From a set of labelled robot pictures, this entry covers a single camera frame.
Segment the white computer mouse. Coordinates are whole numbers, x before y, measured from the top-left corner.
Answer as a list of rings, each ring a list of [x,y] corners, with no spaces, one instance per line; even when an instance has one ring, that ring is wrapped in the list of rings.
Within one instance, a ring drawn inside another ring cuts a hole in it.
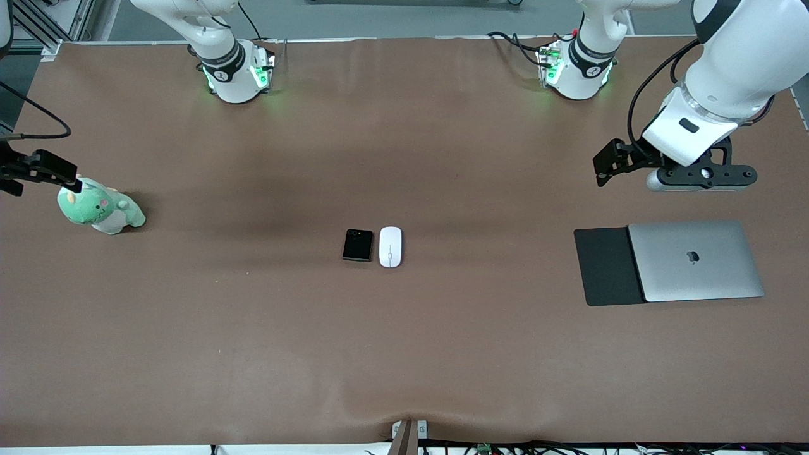
[[[403,256],[403,234],[396,226],[383,227],[379,233],[379,263],[385,268],[401,265]]]

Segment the black mouse pad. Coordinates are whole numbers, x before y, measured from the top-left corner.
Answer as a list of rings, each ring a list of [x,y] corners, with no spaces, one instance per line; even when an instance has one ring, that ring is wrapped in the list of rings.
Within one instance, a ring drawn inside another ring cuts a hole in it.
[[[645,303],[629,228],[576,229],[574,239],[588,306]]]

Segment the green dinosaur plush toy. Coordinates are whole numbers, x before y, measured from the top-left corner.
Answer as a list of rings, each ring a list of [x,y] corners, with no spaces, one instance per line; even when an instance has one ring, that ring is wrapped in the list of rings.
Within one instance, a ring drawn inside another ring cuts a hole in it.
[[[58,207],[72,224],[116,235],[125,228],[139,228],[147,219],[130,196],[103,185],[95,179],[79,176],[82,187],[78,192],[61,188]]]

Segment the silver laptop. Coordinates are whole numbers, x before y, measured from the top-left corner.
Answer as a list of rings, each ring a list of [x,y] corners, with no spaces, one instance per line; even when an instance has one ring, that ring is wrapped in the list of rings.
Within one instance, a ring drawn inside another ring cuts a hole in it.
[[[738,220],[630,224],[627,228],[647,302],[765,296]]]

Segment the brown table cover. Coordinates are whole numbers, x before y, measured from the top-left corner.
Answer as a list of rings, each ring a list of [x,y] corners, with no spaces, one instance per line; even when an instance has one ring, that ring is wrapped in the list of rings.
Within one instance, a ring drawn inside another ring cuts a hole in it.
[[[488,39],[291,43],[230,106],[184,46],[70,44],[24,141],[147,223],[72,224],[0,195],[0,447],[385,439],[809,442],[809,133],[791,93],[733,135],[739,193],[599,188],[639,83],[684,44],[625,42],[593,100]],[[761,299],[590,307],[574,230],[734,219]],[[401,228],[401,265],[379,233]],[[373,231],[371,262],[342,259]]]

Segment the brown table clamp post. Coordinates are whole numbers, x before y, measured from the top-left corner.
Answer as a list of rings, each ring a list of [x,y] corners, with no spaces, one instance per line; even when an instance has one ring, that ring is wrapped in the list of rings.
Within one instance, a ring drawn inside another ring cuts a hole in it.
[[[427,420],[400,420],[393,424],[393,440],[387,455],[429,455],[422,441],[428,439]]]

